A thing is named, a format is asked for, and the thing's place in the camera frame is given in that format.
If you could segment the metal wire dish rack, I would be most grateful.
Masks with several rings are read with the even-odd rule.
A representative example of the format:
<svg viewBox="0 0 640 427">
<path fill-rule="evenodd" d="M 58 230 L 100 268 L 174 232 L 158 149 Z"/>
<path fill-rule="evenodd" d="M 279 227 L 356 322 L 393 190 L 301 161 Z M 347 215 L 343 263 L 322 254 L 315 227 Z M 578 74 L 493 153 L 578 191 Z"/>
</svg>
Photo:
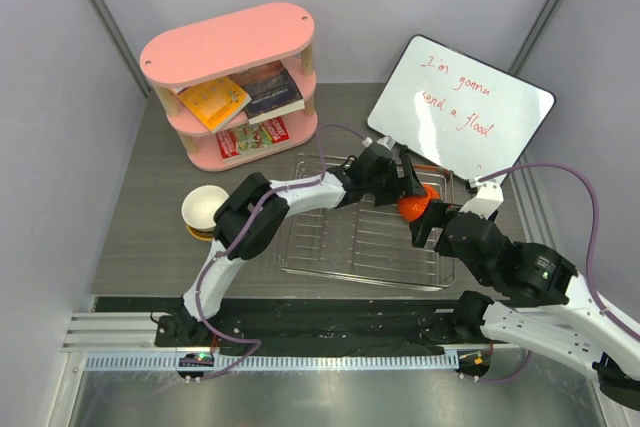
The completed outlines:
<svg viewBox="0 0 640 427">
<path fill-rule="evenodd" d="M 397 206 L 377 206 L 367 194 L 337 210 L 286 219 L 275 253 L 278 265 L 291 274 L 438 291 L 455 281 L 454 260 L 435 252 L 440 235 L 434 228 L 424 247 L 413 247 L 409 222 Z"/>
</svg>

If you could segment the yellow bowl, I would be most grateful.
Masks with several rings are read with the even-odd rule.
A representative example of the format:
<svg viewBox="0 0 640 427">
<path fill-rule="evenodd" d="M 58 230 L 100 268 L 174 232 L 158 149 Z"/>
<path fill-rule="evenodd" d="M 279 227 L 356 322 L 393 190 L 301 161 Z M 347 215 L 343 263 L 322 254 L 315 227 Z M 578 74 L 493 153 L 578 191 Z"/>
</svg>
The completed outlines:
<svg viewBox="0 0 640 427">
<path fill-rule="evenodd" d="M 204 242 L 212 242 L 214 239 L 213 236 L 213 232 L 212 231 L 202 231 L 199 229 L 195 229 L 194 227 L 190 226 L 189 224 L 186 225 L 186 229 L 189 232 L 189 234 L 200 240 L 200 241 L 204 241 Z"/>
</svg>

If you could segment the beige speckled bowl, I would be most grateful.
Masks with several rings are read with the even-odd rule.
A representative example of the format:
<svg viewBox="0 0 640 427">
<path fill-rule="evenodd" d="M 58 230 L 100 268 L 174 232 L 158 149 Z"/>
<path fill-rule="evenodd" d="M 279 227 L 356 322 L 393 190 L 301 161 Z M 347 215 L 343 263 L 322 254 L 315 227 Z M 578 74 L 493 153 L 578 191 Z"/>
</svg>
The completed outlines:
<svg viewBox="0 0 640 427">
<path fill-rule="evenodd" d="M 214 216 L 229 194 L 221 187 L 203 185 L 192 190 L 183 200 L 181 215 L 185 223 L 200 231 L 213 230 Z"/>
</svg>

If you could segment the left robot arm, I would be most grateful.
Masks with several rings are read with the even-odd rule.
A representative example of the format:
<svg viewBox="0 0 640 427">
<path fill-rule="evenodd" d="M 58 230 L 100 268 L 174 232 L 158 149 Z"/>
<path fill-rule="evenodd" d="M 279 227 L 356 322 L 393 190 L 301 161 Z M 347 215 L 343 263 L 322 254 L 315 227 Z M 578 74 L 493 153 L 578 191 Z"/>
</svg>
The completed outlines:
<svg viewBox="0 0 640 427">
<path fill-rule="evenodd" d="M 356 204 L 367 194 L 377 206 L 424 196 L 407 148 L 400 150 L 400 159 L 374 143 L 340 165 L 322 162 L 321 172 L 312 177 L 276 181 L 261 173 L 249 175 L 214 215 L 209 254 L 174 314 L 177 335 L 193 346 L 211 338 L 211 319 L 232 280 L 247 261 L 266 250 L 286 219 Z"/>
</svg>

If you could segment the orange bowl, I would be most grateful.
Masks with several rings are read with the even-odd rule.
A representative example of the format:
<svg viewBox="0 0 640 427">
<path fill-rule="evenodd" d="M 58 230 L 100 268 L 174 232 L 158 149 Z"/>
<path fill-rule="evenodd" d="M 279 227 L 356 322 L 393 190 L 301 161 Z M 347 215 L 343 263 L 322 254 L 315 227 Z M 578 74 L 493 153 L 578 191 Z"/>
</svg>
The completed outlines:
<svg viewBox="0 0 640 427">
<path fill-rule="evenodd" d="M 407 222 L 417 220 L 427 209 L 432 200 L 439 200 L 438 191 L 428 184 L 423 184 L 426 192 L 422 196 L 408 196 L 397 202 L 397 210 L 401 217 Z"/>
</svg>

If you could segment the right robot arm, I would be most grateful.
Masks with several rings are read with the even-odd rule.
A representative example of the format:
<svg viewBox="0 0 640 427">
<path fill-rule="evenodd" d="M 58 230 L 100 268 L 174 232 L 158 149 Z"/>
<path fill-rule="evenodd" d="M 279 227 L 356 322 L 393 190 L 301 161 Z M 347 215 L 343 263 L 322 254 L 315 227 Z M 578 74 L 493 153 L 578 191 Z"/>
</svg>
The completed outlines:
<svg viewBox="0 0 640 427">
<path fill-rule="evenodd" d="M 409 228 L 415 247 L 440 229 L 436 253 L 459 260 L 479 284 L 514 303 L 464 292 L 449 321 L 459 340 L 518 345 L 583 374 L 610 400 L 639 408 L 639 343 L 605 316 L 566 258 L 542 244 L 513 242 L 492 218 L 439 200 Z"/>
</svg>

